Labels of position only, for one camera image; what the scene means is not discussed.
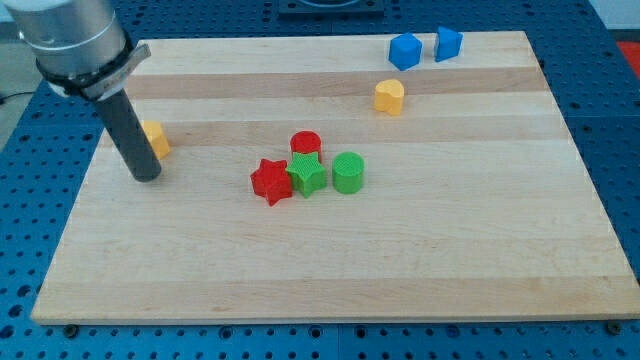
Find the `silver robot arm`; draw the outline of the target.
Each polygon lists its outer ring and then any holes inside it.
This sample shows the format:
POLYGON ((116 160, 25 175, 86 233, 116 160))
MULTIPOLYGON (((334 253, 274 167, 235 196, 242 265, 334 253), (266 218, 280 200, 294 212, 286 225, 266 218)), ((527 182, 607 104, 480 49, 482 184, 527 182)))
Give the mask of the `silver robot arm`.
POLYGON ((19 38, 61 96, 103 101, 124 88, 134 69, 151 56, 136 46, 108 0, 3 0, 19 38))

